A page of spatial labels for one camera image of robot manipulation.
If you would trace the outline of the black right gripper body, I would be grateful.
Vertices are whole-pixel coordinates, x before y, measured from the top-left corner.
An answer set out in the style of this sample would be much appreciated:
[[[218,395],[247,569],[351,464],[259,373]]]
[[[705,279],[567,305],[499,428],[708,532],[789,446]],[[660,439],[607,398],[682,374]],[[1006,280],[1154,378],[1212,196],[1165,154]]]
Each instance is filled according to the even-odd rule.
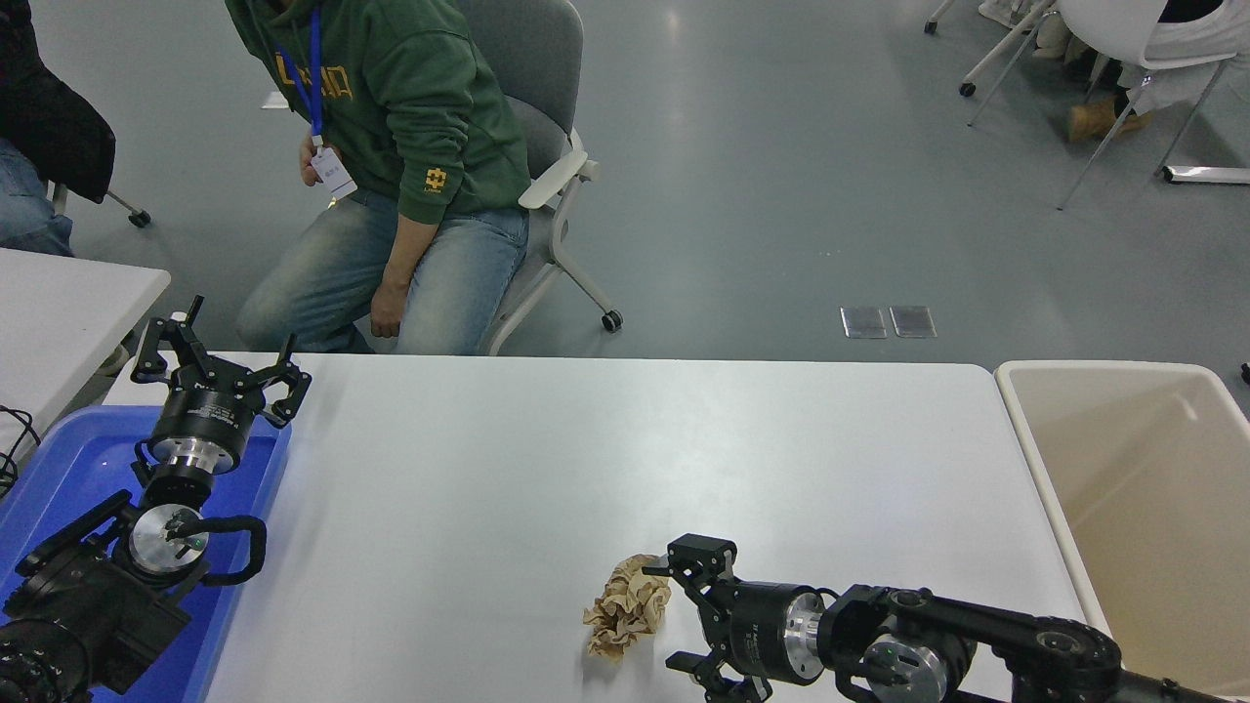
[[[738,584],[730,610],[730,664],[740,675],[792,675],[784,637],[794,599],[792,584]]]

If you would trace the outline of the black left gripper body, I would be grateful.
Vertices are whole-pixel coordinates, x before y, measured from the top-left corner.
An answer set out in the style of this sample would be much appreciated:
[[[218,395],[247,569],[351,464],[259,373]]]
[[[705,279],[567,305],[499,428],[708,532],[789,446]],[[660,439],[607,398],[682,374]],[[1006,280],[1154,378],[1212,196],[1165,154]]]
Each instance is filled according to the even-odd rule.
[[[256,417],[256,392],[179,380],[168,382],[168,399],[148,440],[152,457],[169,457],[178,442],[192,439],[214,444],[229,457],[244,453]]]

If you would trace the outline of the person's left hand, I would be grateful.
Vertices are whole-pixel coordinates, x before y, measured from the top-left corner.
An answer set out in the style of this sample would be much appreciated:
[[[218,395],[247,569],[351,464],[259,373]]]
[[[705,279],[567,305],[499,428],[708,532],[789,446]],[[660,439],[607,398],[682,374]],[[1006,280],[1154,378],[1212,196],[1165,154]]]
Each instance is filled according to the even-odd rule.
[[[381,339],[394,339],[400,335],[402,316],[409,298],[409,286],[402,283],[382,281],[375,290],[370,304],[370,331]]]

